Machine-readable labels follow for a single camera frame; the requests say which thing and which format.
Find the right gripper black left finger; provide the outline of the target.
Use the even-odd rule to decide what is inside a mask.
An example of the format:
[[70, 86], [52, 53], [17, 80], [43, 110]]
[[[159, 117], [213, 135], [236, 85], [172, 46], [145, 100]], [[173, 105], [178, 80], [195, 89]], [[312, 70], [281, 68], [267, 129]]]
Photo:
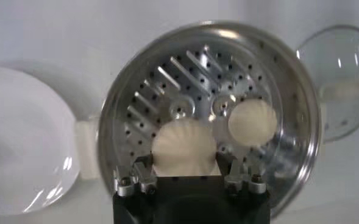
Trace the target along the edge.
[[119, 197], [130, 197], [136, 192], [154, 194], [157, 176], [152, 168], [153, 157], [139, 156], [129, 166], [116, 166], [113, 170], [113, 188]]

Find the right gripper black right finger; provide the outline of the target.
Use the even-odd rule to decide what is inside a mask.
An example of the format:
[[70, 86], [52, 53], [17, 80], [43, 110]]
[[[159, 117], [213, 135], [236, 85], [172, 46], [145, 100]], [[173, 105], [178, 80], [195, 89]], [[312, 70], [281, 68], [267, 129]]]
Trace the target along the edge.
[[249, 170], [245, 170], [243, 162], [230, 153], [218, 152], [216, 161], [221, 175], [224, 179], [226, 189], [233, 191], [234, 194], [239, 193], [243, 189], [243, 184], [247, 184], [247, 189], [252, 194], [265, 194], [266, 183], [260, 175], [250, 176]]

